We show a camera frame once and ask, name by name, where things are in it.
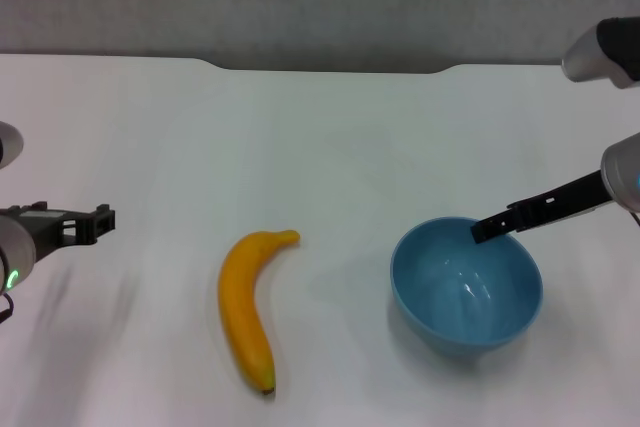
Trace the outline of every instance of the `white table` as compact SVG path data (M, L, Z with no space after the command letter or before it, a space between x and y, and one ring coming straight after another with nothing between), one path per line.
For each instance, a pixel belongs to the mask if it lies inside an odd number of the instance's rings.
M640 90L558 67L435 75L226 71L196 60L0 56L22 156L3 207L110 203L117 230L59 251L0 327L0 422L75 426L637 426L640 230L617 206L517 238L545 286L526 338L471 367L391 299L423 220L485 217L599 167ZM215 283L233 243L297 229L257 287L275 400L242 383Z

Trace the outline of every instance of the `blue bowl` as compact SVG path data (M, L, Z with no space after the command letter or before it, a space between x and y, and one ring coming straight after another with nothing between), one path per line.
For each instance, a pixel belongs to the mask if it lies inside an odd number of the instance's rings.
M522 334L542 303L542 279L511 236L476 244L458 217L410 230L391 259L391 286L413 329L447 356L475 357Z

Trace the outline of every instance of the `yellow banana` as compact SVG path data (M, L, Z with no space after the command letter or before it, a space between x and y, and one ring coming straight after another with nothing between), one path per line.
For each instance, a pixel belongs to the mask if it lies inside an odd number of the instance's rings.
M265 395L275 390L276 374L253 300L254 286L267 261L299 240L295 230L249 234L229 251L218 277L218 307L231 351L247 382Z

